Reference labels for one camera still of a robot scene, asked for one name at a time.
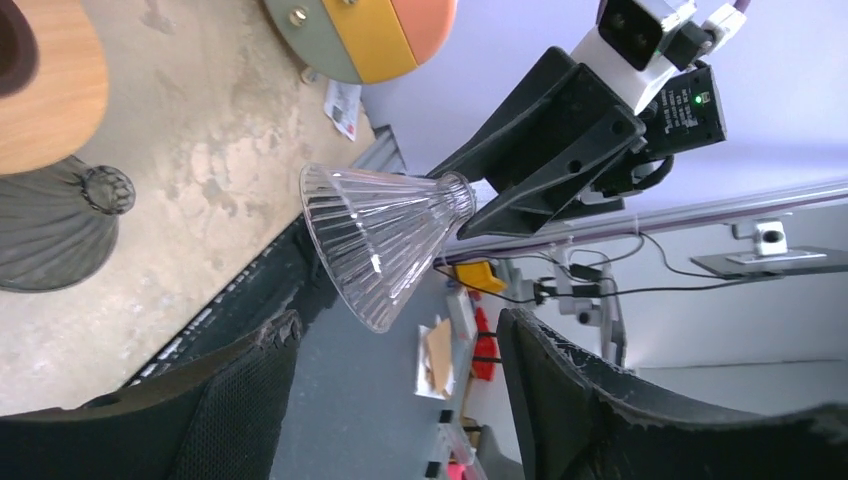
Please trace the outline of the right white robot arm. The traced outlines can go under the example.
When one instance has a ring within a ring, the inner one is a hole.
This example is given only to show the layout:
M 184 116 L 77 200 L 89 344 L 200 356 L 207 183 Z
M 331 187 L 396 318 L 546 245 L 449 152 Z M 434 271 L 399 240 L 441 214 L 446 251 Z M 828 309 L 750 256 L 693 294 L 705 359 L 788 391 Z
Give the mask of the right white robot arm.
M 553 221 L 620 211 L 661 183 L 677 154 L 726 137 L 712 68 L 697 61 L 635 113 L 587 66 L 547 49 L 479 130 L 431 171 L 484 181 L 495 197 L 459 229 L 530 237 Z

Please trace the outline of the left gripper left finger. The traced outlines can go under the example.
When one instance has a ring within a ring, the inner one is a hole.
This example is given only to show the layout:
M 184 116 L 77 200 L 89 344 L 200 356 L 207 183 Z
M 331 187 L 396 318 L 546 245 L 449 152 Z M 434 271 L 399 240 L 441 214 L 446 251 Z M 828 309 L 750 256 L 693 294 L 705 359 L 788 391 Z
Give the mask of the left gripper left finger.
M 4 479 L 267 479 L 302 338 L 285 311 L 226 347 L 73 409 L 1 419 Z

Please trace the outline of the wooden ring dripper stand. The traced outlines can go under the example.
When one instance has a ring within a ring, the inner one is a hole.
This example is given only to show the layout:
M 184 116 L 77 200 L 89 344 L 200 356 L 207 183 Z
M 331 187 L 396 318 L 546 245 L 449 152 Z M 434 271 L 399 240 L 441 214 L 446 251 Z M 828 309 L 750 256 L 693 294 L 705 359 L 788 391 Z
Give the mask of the wooden ring dripper stand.
M 81 2 L 2 2 L 2 174 L 75 153 L 101 124 L 108 94 L 104 52 Z

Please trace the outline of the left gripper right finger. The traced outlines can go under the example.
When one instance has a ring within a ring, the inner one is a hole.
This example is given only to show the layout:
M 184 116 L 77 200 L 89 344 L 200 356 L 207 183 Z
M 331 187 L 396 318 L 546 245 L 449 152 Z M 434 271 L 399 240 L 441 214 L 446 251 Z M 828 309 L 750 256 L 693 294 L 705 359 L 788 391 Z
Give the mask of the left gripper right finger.
M 529 479 L 843 479 L 847 408 L 763 416 L 667 390 L 522 308 L 496 335 Z

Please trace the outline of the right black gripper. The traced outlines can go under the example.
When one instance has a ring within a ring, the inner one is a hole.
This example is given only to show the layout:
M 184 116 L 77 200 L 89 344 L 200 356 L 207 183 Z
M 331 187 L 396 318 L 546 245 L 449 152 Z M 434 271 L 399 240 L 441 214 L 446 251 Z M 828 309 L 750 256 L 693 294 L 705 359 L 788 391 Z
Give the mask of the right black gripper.
M 485 180 L 497 196 L 457 238 L 531 237 L 576 199 L 636 195 L 663 177 L 673 156 L 648 137 L 666 68 L 601 76 L 548 48 L 479 130 L 427 173 Z

